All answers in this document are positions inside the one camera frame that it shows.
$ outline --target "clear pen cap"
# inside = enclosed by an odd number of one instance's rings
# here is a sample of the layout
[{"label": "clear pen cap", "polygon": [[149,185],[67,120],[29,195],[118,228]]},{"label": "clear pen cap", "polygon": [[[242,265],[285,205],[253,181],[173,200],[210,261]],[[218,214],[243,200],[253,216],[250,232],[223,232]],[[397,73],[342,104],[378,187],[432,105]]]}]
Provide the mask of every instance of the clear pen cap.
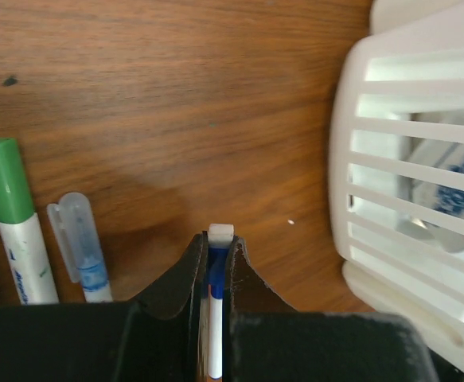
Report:
[{"label": "clear pen cap", "polygon": [[79,270],[103,262],[90,202],[82,193],[66,193],[58,204],[48,205],[48,217],[69,278],[78,283]]}]

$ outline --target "green marker cap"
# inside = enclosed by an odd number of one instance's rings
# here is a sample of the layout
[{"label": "green marker cap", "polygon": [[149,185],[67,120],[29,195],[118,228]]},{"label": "green marker cap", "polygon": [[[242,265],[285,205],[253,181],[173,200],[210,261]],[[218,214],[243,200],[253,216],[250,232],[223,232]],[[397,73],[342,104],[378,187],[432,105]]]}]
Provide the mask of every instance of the green marker cap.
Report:
[{"label": "green marker cap", "polygon": [[18,142],[0,138],[0,223],[22,223],[34,212]]}]

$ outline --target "dark spot on wood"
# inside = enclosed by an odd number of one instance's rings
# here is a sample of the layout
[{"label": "dark spot on wood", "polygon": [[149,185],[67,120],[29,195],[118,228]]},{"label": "dark spot on wood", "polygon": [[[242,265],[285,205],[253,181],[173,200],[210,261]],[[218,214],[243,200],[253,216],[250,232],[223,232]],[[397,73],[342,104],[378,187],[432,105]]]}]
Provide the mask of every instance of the dark spot on wood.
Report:
[{"label": "dark spot on wood", "polygon": [[15,76],[9,76],[5,81],[3,81],[3,86],[12,86],[18,83],[18,80]]}]

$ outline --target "pen clip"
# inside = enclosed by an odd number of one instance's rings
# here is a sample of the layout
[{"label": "pen clip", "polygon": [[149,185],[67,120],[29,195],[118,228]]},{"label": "pen clip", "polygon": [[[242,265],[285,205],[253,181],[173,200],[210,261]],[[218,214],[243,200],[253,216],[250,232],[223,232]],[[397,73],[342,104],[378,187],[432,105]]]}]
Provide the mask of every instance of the pen clip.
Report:
[{"label": "pen clip", "polygon": [[62,252],[62,258],[64,259],[65,267],[67,268],[67,273],[69,278],[73,283],[78,283],[80,281],[80,273],[76,268],[76,261],[74,259],[74,254],[72,253],[71,246],[68,240],[68,234],[64,227],[64,222],[60,216],[60,206],[51,203],[48,205],[48,218],[51,227],[55,232],[55,237],[57,238],[58,247],[60,252]]}]

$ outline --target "white marker barrel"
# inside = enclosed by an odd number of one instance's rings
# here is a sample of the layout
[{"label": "white marker barrel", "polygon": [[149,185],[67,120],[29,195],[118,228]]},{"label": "white marker barrel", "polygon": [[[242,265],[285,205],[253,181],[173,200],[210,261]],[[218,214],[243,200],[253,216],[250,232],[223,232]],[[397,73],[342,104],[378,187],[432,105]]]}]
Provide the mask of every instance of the white marker barrel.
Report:
[{"label": "white marker barrel", "polygon": [[37,214],[20,224],[0,223],[0,235],[21,304],[57,303],[57,289]]},{"label": "white marker barrel", "polygon": [[209,376],[217,380],[223,375],[223,300],[209,297]]}]

